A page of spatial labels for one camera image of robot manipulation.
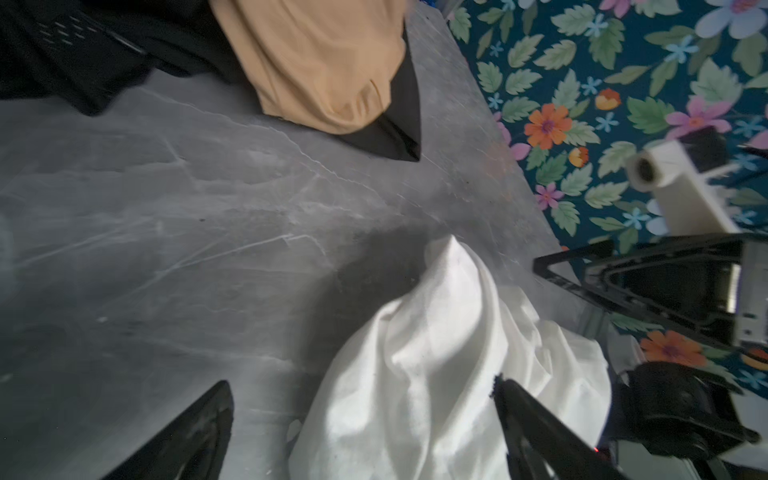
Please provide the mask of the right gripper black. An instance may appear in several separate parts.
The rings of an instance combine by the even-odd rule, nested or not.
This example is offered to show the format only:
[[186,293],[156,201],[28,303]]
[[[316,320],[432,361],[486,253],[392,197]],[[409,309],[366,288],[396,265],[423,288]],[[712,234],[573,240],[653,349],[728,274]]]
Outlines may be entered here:
[[[604,310],[745,352],[767,344],[767,239],[753,233],[671,237],[623,255],[604,240],[534,260],[534,273]],[[732,401],[743,390],[693,367],[648,362],[613,387],[605,440],[653,455],[710,460],[761,435]]]

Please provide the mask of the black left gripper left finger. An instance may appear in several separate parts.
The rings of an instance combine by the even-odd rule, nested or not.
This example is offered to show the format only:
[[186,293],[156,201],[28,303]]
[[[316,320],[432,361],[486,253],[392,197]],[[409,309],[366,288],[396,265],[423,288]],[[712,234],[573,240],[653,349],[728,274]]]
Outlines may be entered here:
[[104,480],[217,480],[231,439],[234,399],[215,383]]

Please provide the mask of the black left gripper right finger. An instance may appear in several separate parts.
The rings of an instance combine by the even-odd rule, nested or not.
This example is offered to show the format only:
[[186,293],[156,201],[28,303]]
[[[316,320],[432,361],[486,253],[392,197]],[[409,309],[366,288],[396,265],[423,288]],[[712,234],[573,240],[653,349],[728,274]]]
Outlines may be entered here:
[[496,376],[493,401],[512,479],[624,478],[516,381]]

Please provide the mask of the white cloth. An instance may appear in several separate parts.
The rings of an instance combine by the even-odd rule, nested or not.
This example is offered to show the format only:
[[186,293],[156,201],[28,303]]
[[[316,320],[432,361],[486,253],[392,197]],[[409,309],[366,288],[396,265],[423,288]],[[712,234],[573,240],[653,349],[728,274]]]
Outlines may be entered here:
[[611,403],[599,344],[499,288],[452,236],[431,243],[416,287],[383,307],[334,358],[288,462],[294,479],[505,479],[491,398],[519,383],[595,445]]

